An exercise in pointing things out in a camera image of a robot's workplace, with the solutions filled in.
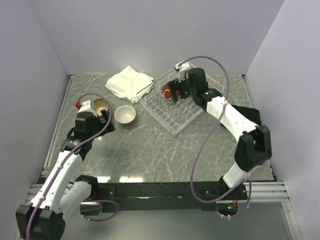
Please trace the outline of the red floral bowl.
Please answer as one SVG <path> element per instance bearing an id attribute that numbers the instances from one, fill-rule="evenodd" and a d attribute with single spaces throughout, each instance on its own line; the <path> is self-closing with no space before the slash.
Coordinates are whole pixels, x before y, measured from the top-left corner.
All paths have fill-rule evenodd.
<path id="1" fill-rule="evenodd" d="M 167 100 L 173 101 L 171 90 L 175 90 L 175 95 L 177 98 L 180 97 L 181 94 L 175 84 L 169 85 L 166 83 L 161 87 L 160 92 Z"/>

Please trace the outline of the black patterned bowl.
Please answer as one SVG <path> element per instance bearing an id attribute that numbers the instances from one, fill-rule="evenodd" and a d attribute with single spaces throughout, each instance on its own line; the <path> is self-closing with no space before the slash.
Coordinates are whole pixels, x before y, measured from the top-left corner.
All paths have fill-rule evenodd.
<path id="1" fill-rule="evenodd" d="M 98 116 L 102 116 L 102 111 L 106 111 L 107 114 L 110 114 L 110 109 L 108 104 L 103 99 L 96 99 L 93 101 L 94 104 L 94 110 L 97 113 Z"/>

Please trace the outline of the beige speckled bowl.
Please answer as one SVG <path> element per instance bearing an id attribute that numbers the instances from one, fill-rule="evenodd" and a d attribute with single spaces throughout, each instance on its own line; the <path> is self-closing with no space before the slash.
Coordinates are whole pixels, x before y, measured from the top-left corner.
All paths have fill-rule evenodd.
<path id="1" fill-rule="evenodd" d="M 136 116 L 136 110 L 130 105 L 122 105 L 114 112 L 114 119 L 121 125 L 130 125 Z"/>

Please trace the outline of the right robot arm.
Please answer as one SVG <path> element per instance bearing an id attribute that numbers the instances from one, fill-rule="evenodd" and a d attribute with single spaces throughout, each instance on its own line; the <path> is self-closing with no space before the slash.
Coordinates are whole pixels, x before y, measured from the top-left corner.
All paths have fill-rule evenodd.
<path id="1" fill-rule="evenodd" d="M 235 163 L 222 177 L 220 196 L 231 199 L 236 185 L 272 157 L 271 133 L 265 125 L 258 125 L 232 106 L 216 88 L 210 88 L 202 68 L 176 67 L 178 78 L 167 83 L 170 97 L 175 103 L 179 99 L 192 98 L 206 113 L 220 120 L 237 142 Z"/>

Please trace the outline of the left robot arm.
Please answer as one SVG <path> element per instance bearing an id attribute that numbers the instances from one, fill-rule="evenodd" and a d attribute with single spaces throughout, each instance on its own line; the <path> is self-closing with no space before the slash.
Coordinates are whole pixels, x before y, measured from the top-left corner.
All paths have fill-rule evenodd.
<path id="1" fill-rule="evenodd" d="M 94 176 L 79 176 L 71 189 L 71 177 L 92 148 L 93 140 L 113 132 L 115 126 L 107 110 L 80 109 L 75 126 L 63 141 L 55 166 L 39 192 L 15 213 L 20 237 L 24 240 L 59 240 L 68 218 L 88 200 L 101 204 L 102 192 Z"/>

